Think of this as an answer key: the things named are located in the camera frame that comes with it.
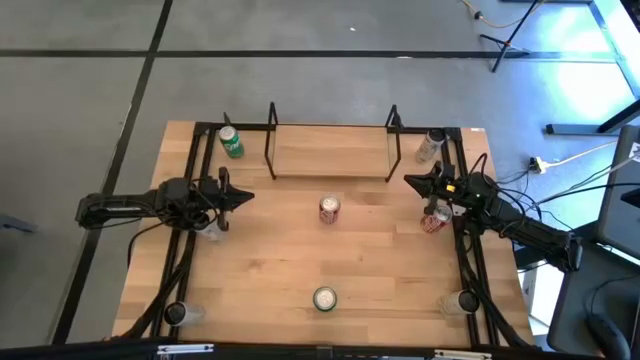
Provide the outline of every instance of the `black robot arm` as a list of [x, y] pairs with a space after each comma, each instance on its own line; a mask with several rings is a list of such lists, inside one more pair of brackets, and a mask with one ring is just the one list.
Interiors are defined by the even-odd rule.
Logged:
[[[225, 212], [253, 199], [253, 193], [234, 188], [229, 172], [219, 169], [218, 180], [199, 179], [200, 187], [185, 178], [172, 178], [139, 195], [90, 194], [80, 200], [76, 221], [80, 226], [99, 228], [108, 220], [157, 217], [165, 225], [181, 230], [201, 230], [217, 220], [226, 231]], [[214, 212], [210, 220], [208, 211]]]
[[563, 272], [580, 267], [582, 246], [573, 233], [558, 230], [523, 216], [509, 202], [501, 199], [498, 185], [482, 173], [454, 179], [453, 165], [439, 161], [426, 175], [405, 175], [404, 179], [420, 196], [429, 199], [425, 213], [433, 213], [438, 199], [451, 202], [464, 212], [467, 228], [478, 234], [491, 229], [521, 245], [538, 251], [551, 265]]

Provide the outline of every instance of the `desk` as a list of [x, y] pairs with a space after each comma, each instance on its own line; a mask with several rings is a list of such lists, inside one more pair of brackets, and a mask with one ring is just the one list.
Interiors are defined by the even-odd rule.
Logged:
[[[193, 127], [193, 122], [168, 123], [152, 187], [183, 176]], [[231, 184], [254, 192], [255, 199], [229, 214], [226, 240], [198, 237], [186, 298], [203, 305], [207, 316], [204, 324], [183, 328], [181, 340], [469, 346], [465, 318], [445, 318], [437, 306], [438, 298], [460, 289], [452, 227], [425, 234], [419, 226], [424, 200], [403, 180], [404, 174], [426, 173], [433, 166], [413, 160], [423, 135], [401, 135], [403, 160], [385, 183], [344, 177], [272, 180], [263, 157], [266, 133], [239, 134], [245, 156], [228, 158], [216, 140], [210, 174], [217, 176], [218, 167], [226, 166]], [[489, 152], [484, 130], [463, 129], [462, 134], [469, 162]], [[490, 156], [487, 173], [494, 175]], [[318, 220], [318, 201], [327, 193], [342, 201], [333, 225]], [[156, 222], [144, 221], [141, 228]], [[114, 334], [128, 329], [155, 296], [169, 235], [170, 229], [160, 227], [138, 238]], [[494, 301], [532, 343], [511, 242], [488, 232], [483, 246]], [[320, 286], [338, 295], [331, 312], [313, 306]], [[486, 342], [484, 316], [478, 320]]]

